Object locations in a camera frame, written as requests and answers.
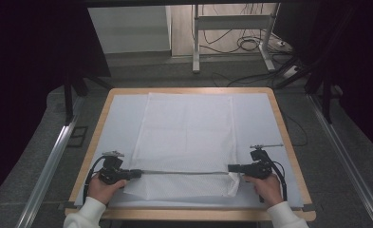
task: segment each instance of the table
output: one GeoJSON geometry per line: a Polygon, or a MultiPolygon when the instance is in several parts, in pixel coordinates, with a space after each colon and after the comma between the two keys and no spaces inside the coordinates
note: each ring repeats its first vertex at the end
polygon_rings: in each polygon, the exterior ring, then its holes
{"type": "MultiPolygon", "coordinates": [[[[77,198],[77,194],[82,187],[84,177],[87,175],[91,165],[91,160],[97,148],[100,139],[103,125],[106,121],[110,105],[115,95],[124,94],[148,94],[155,93],[173,93],[173,94],[227,94],[227,93],[266,93],[270,100],[270,105],[274,113],[277,125],[283,139],[284,146],[287,149],[289,162],[294,172],[295,178],[298,183],[299,191],[301,192],[304,202],[304,208],[294,211],[299,217],[311,221],[315,220],[316,213],[310,210],[312,201],[302,176],[299,163],[293,151],[292,144],[286,126],[283,122],[280,109],[275,100],[275,96],[271,89],[266,87],[257,88],[213,88],[213,87],[200,87],[200,88],[114,88],[109,92],[103,107],[102,114],[98,120],[96,129],[94,131],[91,143],[86,152],[82,168],[79,176],[73,187],[73,191],[69,198],[73,202],[77,198]]],[[[78,209],[66,208],[65,213],[74,213],[78,209]]],[[[258,221],[270,220],[270,216],[264,209],[192,209],[192,208],[107,208],[103,213],[103,219],[146,219],[146,220],[223,220],[223,221],[258,221]]]]}

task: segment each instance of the human hand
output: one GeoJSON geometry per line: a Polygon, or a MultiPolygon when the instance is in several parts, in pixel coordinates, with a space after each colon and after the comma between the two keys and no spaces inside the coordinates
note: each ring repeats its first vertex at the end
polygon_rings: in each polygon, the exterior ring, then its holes
{"type": "Polygon", "coordinates": [[[92,177],[89,183],[88,196],[98,200],[103,204],[107,204],[115,194],[115,192],[127,184],[126,180],[119,180],[118,182],[108,185],[99,179],[100,173],[92,177]]]}
{"type": "Polygon", "coordinates": [[[275,174],[269,175],[264,180],[256,179],[250,176],[243,176],[243,179],[254,184],[255,192],[264,199],[269,208],[283,202],[280,181],[275,174]]]}

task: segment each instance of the wall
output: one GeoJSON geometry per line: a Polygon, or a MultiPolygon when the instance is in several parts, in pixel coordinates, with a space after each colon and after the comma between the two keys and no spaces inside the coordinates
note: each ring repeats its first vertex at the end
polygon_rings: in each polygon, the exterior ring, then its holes
{"type": "Polygon", "coordinates": [[[88,11],[104,53],[171,49],[169,7],[95,8],[88,11]]]}

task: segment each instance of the white cloth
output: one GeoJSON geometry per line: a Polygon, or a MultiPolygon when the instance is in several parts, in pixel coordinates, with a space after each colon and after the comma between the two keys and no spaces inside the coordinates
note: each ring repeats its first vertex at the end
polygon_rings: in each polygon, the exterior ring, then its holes
{"type": "MultiPolygon", "coordinates": [[[[82,209],[65,218],[64,228],[99,228],[98,222],[105,210],[101,202],[86,198],[82,209]]],[[[308,228],[307,223],[290,210],[288,203],[281,202],[268,210],[274,228],[308,228]]]]}
{"type": "MultiPolygon", "coordinates": [[[[236,163],[233,98],[222,95],[149,94],[130,169],[228,172],[236,163]]],[[[237,174],[142,175],[124,193],[146,200],[234,197],[237,174]]]]}

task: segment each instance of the aluminum rail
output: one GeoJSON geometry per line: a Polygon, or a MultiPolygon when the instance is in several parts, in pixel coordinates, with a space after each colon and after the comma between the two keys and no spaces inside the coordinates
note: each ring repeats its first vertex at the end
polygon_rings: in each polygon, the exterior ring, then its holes
{"type": "Polygon", "coordinates": [[[53,175],[55,174],[62,154],[65,151],[65,146],[67,145],[71,132],[73,131],[73,128],[79,118],[80,109],[83,106],[83,102],[83,97],[78,97],[76,99],[73,107],[73,120],[68,126],[64,126],[62,128],[61,133],[59,134],[59,137],[55,145],[53,146],[49,157],[47,158],[47,163],[45,164],[44,169],[42,170],[42,173],[39,176],[39,179],[35,184],[35,187],[28,199],[26,207],[24,208],[23,213],[15,227],[30,227],[32,225],[32,222],[35,220],[36,214],[38,213],[41,203],[44,200],[44,196],[47,192],[53,175]]]}
{"type": "Polygon", "coordinates": [[[332,124],[329,124],[326,118],[323,116],[321,111],[321,104],[316,95],[308,95],[308,99],[310,100],[312,107],[319,119],[323,129],[325,130],[328,139],[330,140],[334,151],[337,153],[337,156],[343,165],[347,175],[349,176],[352,184],[355,187],[361,201],[366,208],[367,213],[369,214],[370,218],[373,220],[373,193],[367,186],[366,182],[364,181],[363,177],[361,176],[359,170],[355,166],[355,163],[349,156],[349,153],[344,147],[343,142],[340,140],[337,132],[334,130],[332,124]]]}

